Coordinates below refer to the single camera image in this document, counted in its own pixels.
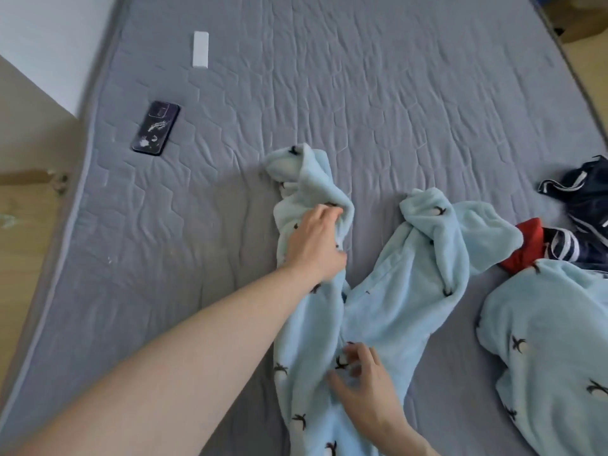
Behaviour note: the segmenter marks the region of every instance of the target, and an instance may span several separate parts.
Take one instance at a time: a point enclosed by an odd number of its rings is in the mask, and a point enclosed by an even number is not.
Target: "human arm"
[[[407,423],[376,349],[358,343],[346,345],[344,352],[349,364],[360,362],[351,369],[352,376],[361,378],[360,387],[349,388],[333,370],[327,379],[359,433],[386,456],[439,456]]]
[[[316,206],[282,268],[148,344],[15,454],[199,454],[300,300],[345,267],[334,238],[341,213]]]

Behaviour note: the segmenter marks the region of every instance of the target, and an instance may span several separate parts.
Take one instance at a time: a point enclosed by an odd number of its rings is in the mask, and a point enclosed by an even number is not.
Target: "quilted mattress cover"
[[[193,68],[194,31],[210,34]],[[161,157],[130,142],[149,103],[182,106]],[[605,139],[530,0],[127,0],[98,84],[80,180],[61,219],[10,374],[0,447],[27,435],[119,361],[270,272],[277,186],[260,160],[324,149],[357,213],[345,242],[355,285],[436,186],[505,219],[564,222],[536,183],[605,153]],[[406,398],[442,454],[532,454],[494,391],[474,336],[470,283],[429,341]],[[287,455],[262,361],[204,455]]]

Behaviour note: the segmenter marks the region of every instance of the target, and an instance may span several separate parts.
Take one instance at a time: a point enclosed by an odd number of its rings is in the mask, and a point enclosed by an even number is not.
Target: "red fabric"
[[[544,240],[542,222],[540,218],[528,219],[516,227],[522,231],[523,245],[515,250],[513,254],[502,261],[499,266],[515,275],[520,270],[526,269],[534,264],[534,261],[543,257]]]

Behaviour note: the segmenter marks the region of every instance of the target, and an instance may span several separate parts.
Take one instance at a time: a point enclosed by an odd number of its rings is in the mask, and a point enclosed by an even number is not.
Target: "smartphone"
[[[154,101],[148,108],[148,114],[143,119],[142,125],[131,149],[148,155],[160,155],[173,123],[178,118],[179,106],[169,102]]]

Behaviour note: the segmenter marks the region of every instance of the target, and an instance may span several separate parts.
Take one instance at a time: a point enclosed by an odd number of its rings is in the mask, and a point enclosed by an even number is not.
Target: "human hand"
[[[349,388],[334,370],[328,373],[327,380],[359,433],[388,456],[436,454],[407,423],[395,386],[376,349],[358,343],[346,345],[344,352],[349,365],[361,363],[350,373],[361,378],[360,387]]]
[[[302,217],[287,242],[285,265],[320,283],[346,267],[346,253],[336,245],[336,221],[343,209],[317,205]]]

